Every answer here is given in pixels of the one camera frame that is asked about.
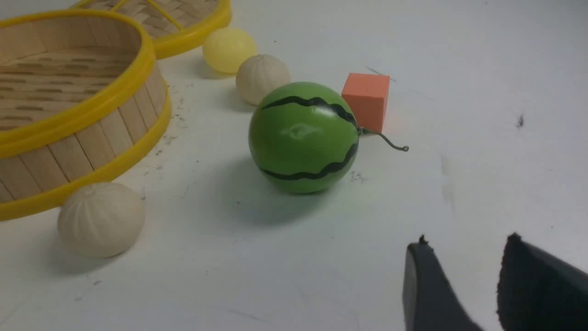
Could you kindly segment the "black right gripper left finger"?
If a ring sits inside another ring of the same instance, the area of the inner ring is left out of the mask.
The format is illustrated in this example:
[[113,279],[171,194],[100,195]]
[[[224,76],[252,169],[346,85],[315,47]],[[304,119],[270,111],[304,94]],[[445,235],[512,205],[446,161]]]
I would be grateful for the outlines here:
[[406,247],[402,304],[407,331],[481,331],[424,235]]

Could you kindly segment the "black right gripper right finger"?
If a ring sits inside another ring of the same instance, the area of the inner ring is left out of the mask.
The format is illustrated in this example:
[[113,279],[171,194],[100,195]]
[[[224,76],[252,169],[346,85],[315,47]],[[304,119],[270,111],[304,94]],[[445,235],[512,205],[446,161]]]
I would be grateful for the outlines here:
[[513,233],[503,251],[497,314],[505,331],[585,331],[588,275]]

